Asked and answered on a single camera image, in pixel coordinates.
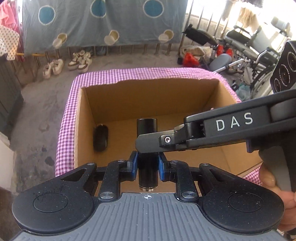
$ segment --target gray grip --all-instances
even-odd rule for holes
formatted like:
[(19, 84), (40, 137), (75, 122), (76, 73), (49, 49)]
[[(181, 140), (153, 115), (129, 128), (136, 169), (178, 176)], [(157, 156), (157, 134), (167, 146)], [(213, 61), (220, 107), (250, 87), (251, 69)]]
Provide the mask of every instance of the gray grip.
[(21, 232), (14, 241), (285, 241), (275, 230), (258, 235), (226, 232), (210, 223), (193, 203), (174, 194), (123, 193), (98, 206), (82, 226), (68, 233), (37, 236)]
[(285, 191), (291, 191), (291, 181), (286, 157), (281, 146), (273, 146), (259, 151), (264, 164), (276, 178), (276, 185)]

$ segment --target white sneaker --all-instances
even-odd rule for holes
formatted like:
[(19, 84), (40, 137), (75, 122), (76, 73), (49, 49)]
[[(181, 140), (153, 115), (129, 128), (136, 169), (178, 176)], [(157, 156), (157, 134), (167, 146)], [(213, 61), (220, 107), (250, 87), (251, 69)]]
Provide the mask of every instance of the white sneaker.
[(48, 63), (43, 68), (43, 78), (49, 79), (52, 74), (52, 63)]
[(69, 70), (77, 69), (84, 55), (85, 55), (84, 50), (81, 50), (79, 53), (73, 53), (73, 59), (68, 64), (68, 69)]
[(91, 63), (92, 63), (91, 54), (90, 52), (86, 52), (78, 66), (78, 72), (79, 73), (87, 72)]
[(54, 75), (58, 75), (61, 73), (64, 67), (64, 61), (62, 59), (52, 61), (52, 72)]

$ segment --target finger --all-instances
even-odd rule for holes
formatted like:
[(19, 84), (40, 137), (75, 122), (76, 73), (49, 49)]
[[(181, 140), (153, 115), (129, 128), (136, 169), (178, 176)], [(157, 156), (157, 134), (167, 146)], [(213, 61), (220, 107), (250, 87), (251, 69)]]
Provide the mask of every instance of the finger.
[(259, 169), (259, 179), (268, 187), (275, 187), (276, 179), (263, 163)]
[(296, 228), (296, 224), (290, 224), (290, 225), (280, 224), (278, 227), (278, 229), (282, 232), (290, 231), (294, 228)]
[(283, 200), (286, 209), (296, 207), (296, 201), (295, 201), (296, 194), (295, 193), (288, 192), (288, 191), (282, 191), (277, 186), (275, 186), (273, 188), (268, 187), (264, 184), (262, 184), (262, 186), (273, 191), (274, 193), (276, 193)]
[(283, 225), (294, 224), (296, 226), (296, 208), (286, 209), (284, 216), (281, 220)]

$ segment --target pink clothing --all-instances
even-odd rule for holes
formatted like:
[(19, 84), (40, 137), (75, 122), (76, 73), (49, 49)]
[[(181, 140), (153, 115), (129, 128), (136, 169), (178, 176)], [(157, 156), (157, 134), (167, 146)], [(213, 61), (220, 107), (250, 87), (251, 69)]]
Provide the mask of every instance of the pink clothing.
[(8, 0), (4, 0), (0, 4), (0, 24), (18, 32), (18, 25)]

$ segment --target metal screw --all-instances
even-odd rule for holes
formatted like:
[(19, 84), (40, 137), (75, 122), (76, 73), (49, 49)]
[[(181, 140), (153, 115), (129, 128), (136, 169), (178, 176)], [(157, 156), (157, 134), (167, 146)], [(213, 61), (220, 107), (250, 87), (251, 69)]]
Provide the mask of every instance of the metal screw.
[(191, 199), (191, 198), (195, 198), (197, 196), (197, 194), (195, 192), (192, 192), (192, 191), (186, 191), (186, 192), (182, 193), (182, 196), (184, 198)]
[(166, 142), (166, 143), (170, 143), (170, 137), (166, 137), (166, 138), (165, 138), (165, 142)]
[(102, 192), (102, 193), (100, 194), (100, 197), (101, 197), (102, 199), (111, 199), (111, 198), (114, 197), (114, 193), (113, 193), (113, 192)]

